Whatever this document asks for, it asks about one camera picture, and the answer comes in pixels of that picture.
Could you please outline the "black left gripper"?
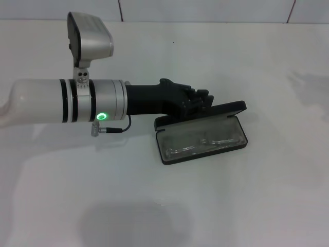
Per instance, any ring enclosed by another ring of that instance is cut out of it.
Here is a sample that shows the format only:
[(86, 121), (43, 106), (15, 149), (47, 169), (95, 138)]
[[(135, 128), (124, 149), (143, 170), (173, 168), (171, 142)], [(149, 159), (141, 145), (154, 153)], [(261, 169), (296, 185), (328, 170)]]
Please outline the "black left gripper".
[(183, 91), (169, 79), (160, 79), (157, 85), (127, 85), (126, 92), (128, 115), (166, 114), (180, 119), (211, 107), (214, 101), (208, 90), (186, 86)]

